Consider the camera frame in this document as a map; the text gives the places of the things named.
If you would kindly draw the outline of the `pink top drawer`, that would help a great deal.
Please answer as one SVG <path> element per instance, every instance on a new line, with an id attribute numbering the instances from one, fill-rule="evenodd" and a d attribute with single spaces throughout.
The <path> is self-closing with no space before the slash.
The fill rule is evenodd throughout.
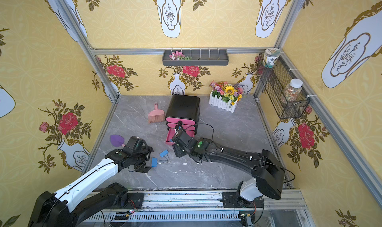
<path id="1" fill-rule="evenodd" d="M 184 119 L 184 118 L 177 118 L 177 117 L 166 117 L 165 120 L 166 122 L 169 122 L 169 123 L 178 123 L 179 121 L 181 121 L 182 124 L 186 124 L 186 125 L 196 124 L 196 122 L 192 119 Z"/>

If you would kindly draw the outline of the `blue binder clip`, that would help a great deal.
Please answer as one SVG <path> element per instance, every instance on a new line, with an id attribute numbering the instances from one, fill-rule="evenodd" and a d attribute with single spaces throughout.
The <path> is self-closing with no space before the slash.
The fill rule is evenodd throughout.
<path id="1" fill-rule="evenodd" d="M 165 160 L 165 162 L 166 163 L 169 163 L 170 161 L 171 161 L 171 159 L 169 158 L 169 151 L 167 150 L 167 149 L 165 149 L 164 151 L 162 151 L 161 153 L 160 153 L 160 156 L 162 157 L 162 158 L 165 158 L 166 160 Z"/>
<path id="2" fill-rule="evenodd" d="M 169 161 L 168 160 L 158 160 L 157 158 L 152 158 L 151 159 L 151 167 L 157 167 L 158 165 L 161 165 L 161 164 L 168 164 Z"/>

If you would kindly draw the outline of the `black drawer cabinet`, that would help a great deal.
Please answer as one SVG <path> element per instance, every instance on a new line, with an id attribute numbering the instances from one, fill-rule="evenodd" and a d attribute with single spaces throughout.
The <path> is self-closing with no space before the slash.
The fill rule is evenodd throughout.
<path id="1" fill-rule="evenodd" d="M 200 118 L 200 102 L 201 99 L 197 96 L 173 95 L 170 100 L 168 110 L 165 114 L 165 118 L 177 117 L 184 119 L 192 119 L 196 122 L 195 126 L 197 127 L 197 130 L 195 130 L 194 132 L 195 134 L 197 134 Z"/>

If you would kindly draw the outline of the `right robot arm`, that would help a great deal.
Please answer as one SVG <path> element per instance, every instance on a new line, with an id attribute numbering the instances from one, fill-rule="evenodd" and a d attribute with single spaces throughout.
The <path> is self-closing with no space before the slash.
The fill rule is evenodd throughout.
<path id="1" fill-rule="evenodd" d="M 272 152 L 263 149 L 258 152 L 245 152 L 223 146 L 208 138 L 195 139 L 184 129 L 175 132 L 173 146 L 188 155 L 196 163 L 210 162 L 225 164 L 246 172 L 252 179 L 238 187 L 238 195 L 248 202 L 266 196 L 279 200 L 286 183 L 287 169 L 282 166 Z"/>

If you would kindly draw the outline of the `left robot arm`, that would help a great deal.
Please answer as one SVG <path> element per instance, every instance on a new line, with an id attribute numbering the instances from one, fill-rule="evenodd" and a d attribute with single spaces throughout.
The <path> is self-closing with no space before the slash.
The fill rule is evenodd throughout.
<path id="1" fill-rule="evenodd" d="M 142 138 L 132 136 L 122 149 L 108 153 L 93 169 L 67 185 L 50 193 L 41 194 L 35 203 L 28 226 L 76 227 L 84 220 L 110 207 L 141 207 L 142 194 L 128 194 L 128 190 L 112 183 L 98 194 L 88 195 L 107 179 L 123 169 L 133 167 L 133 172 L 147 173 L 153 148 Z"/>

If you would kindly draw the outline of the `pink bottom drawer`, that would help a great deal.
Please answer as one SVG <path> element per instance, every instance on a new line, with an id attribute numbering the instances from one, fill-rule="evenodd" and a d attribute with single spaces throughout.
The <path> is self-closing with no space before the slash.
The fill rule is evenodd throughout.
<path id="1" fill-rule="evenodd" d="M 173 145 L 174 142 L 172 141 L 172 138 L 174 137 L 175 135 L 175 132 L 176 132 L 176 129 L 175 128 L 170 128 L 169 131 L 168 131 L 168 134 L 167 134 L 167 138 L 165 140 L 165 143 L 167 145 Z M 191 137 L 194 137 L 195 136 L 195 132 L 193 130 L 186 130 L 186 133 L 191 136 Z"/>

